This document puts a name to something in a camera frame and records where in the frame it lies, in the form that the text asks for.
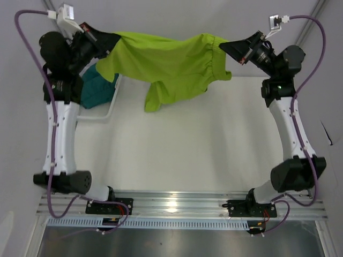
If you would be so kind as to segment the lime green shorts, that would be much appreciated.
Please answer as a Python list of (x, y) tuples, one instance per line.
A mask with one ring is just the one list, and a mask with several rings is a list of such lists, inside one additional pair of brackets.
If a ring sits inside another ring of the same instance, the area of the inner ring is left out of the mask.
[(227, 40), (203, 33), (179, 41), (156, 35), (120, 32), (110, 54), (96, 64), (109, 82), (119, 73), (149, 82), (144, 109), (155, 112), (162, 105), (192, 99), (205, 93), (210, 83), (228, 81), (226, 53), (220, 49)]

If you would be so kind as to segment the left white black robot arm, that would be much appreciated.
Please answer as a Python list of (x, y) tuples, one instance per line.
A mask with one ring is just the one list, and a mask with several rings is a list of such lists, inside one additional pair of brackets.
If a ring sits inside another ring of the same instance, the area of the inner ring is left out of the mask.
[(121, 37), (98, 31), (85, 22), (80, 26), (71, 43), (59, 32), (48, 32), (39, 39), (47, 79), (43, 92), (48, 142), (43, 171), (33, 176), (33, 182), (49, 193), (75, 193), (98, 200), (97, 207), (111, 214), (116, 209), (115, 193), (110, 186), (93, 182), (90, 171), (77, 169), (74, 136), (83, 88), (80, 73), (92, 59), (107, 57)]

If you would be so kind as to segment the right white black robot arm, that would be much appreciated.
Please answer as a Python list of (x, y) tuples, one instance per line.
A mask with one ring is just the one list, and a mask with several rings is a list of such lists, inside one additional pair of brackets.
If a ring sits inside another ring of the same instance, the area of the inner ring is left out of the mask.
[(300, 118), (294, 77), (302, 68), (304, 51), (290, 45), (275, 54), (262, 32), (244, 40), (221, 43), (219, 47), (236, 62), (252, 62), (269, 76), (262, 82), (261, 95), (282, 144), (283, 162), (271, 170), (265, 184), (252, 190), (253, 198), (245, 202), (245, 211), (257, 216), (264, 210), (264, 203), (274, 203), (291, 191), (313, 190), (312, 198), (316, 199), (318, 179), (326, 168), (326, 160), (312, 148)]

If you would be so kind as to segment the teal green shorts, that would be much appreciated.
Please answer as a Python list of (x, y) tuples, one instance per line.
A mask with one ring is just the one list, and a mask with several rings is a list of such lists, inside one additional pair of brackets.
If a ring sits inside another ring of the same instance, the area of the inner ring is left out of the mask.
[(83, 88), (81, 90), (80, 105), (85, 109), (91, 109), (111, 102), (118, 77), (119, 74), (116, 73), (114, 81), (109, 82), (96, 70), (96, 64), (90, 66), (82, 75)]

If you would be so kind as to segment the white plastic basket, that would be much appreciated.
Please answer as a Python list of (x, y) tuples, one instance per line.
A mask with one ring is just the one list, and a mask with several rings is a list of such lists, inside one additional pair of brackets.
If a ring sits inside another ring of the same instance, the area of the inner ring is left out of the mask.
[(114, 105), (117, 98), (117, 93), (121, 85), (122, 77), (123, 77), (122, 75), (119, 75), (118, 78), (116, 79), (115, 91), (110, 102), (96, 106), (91, 109), (85, 109), (83, 107), (80, 107), (80, 112), (79, 112), (79, 116), (77, 117), (77, 121), (100, 123), (100, 124), (106, 123), (113, 113)]

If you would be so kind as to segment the left aluminium frame post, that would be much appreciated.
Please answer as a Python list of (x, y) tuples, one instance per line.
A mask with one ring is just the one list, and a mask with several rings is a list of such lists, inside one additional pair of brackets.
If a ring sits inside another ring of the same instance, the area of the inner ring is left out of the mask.
[(41, 3), (46, 10), (58, 11), (58, 7), (55, 6), (52, 0), (41, 0)]

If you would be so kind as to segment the aluminium frame post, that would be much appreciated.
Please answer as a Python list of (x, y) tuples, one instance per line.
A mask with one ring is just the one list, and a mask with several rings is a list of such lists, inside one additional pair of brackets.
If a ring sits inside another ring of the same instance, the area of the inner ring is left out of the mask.
[(58, 7), (55, 6), (52, 0), (41, 0), (41, 3), (46, 10), (58, 11)]
[[(315, 19), (319, 19), (329, 2), (329, 0), (317, 0), (316, 4), (310, 12), (310, 16)], [(314, 21), (306, 19), (306, 22), (304, 23), (299, 35), (296, 38), (295, 44), (299, 47), (304, 46), (306, 40), (308, 39), (315, 26), (316, 25)]]

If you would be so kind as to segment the right aluminium frame post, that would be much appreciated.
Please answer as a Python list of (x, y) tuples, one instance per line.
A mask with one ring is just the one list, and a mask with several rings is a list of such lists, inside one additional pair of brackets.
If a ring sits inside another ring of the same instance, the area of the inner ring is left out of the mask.
[[(315, 19), (319, 19), (329, 2), (329, 0), (317, 0), (316, 4), (310, 12), (310, 16)], [(299, 35), (296, 38), (295, 44), (299, 47), (304, 46), (306, 40), (308, 39), (315, 26), (316, 25), (314, 21), (306, 19), (306, 22), (304, 23)]]

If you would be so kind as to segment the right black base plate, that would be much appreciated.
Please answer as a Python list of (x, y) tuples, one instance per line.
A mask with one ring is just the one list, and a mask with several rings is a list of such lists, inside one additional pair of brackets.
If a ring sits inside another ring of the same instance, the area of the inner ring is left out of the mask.
[(230, 217), (256, 217), (262, 218), (268, 214), (271, 218), (277, 217), (275, 205), (271, 203), (256, 203), (254, 200), (228, 200), (222, 204), (228, 210)]

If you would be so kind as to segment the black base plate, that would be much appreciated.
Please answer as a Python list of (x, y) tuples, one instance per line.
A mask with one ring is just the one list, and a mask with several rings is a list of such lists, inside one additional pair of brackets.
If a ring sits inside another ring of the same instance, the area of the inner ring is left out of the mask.
[(228, 210), (230, 217), (256, 217), (262, 218), (268, 214), (271, 218), (277, 217), (275, 205), (271, 203), (256, 203), (254, 200), (228, 200), (222, 204)]
[[(132, 214), (133, 210), (133, 198), (117, 198), (117, 202), (126, 205), (129, 209), (129, 215)], [(87, 202), (85, 209), (86, 214), (96, 214), (96, 215), (126, 215), (126, 209), (122, 205), (118, 204), (108, 204), (108, 203), (96, 203)]]

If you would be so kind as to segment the aluminium mounting rail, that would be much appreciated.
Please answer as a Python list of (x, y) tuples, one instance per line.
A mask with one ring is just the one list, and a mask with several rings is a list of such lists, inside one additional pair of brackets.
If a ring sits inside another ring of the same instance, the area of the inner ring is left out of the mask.
[[(126, 204), (132, 209), (130, 217), (134, 218), (174, 218), (174, 219), (219, 219), (231, 218), (257, 220), (257, 215), (253, 217), (231, 217), (231, 212), (227, 207), (228, 200), (244, 200), (247, 192), (182, 192), (182, 191), (116, 191), (115, 197), (133, 199), (133, 204)], [(296, 200), (303, 203), (310, 203), (310, 194), (306, 191), (291, 194)], [(73, 194), (53, 193), (51, 195), (51, 205), (55, 215), (62, 215), (68, 204), (74, 197)], [(290, 205), (288, 221), (325, 221), (328, 219), (322, 200), (317, 200), (309, 207), (302, 207), (289, 197), (282, 198)], [(92, 203), (87, 203), (82, 198), (77, 198), (68, 210), (65, 217), (85, 216), (92, 217), (115, 217), (114, 214), (96, 213), (89, 214), (86, 208), (90, 208)], [(275, 207), (268, 211), (271, 220), (280, 221), (287, 213), (285, 203), (276, 203)], [(47, 193), (44, 193), (39, 201), (36, 211), (37, 216), (50, 216), (48, 209)]]

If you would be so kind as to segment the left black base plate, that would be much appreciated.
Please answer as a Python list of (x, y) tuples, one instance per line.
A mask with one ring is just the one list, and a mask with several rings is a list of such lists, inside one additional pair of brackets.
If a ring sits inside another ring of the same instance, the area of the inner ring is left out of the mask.
[[(132, 214), (133, 210), (133, 198), (117, 198), (117, 202), (126, 205), (129, 209), (129, 215)], [(108, 203), (96, 203), (87, 202), (85, 209), (86, 214), (96, 214), (96, 215), (126, 215), (126, 209), (122, 205), (118, 204), (108, 204)]]

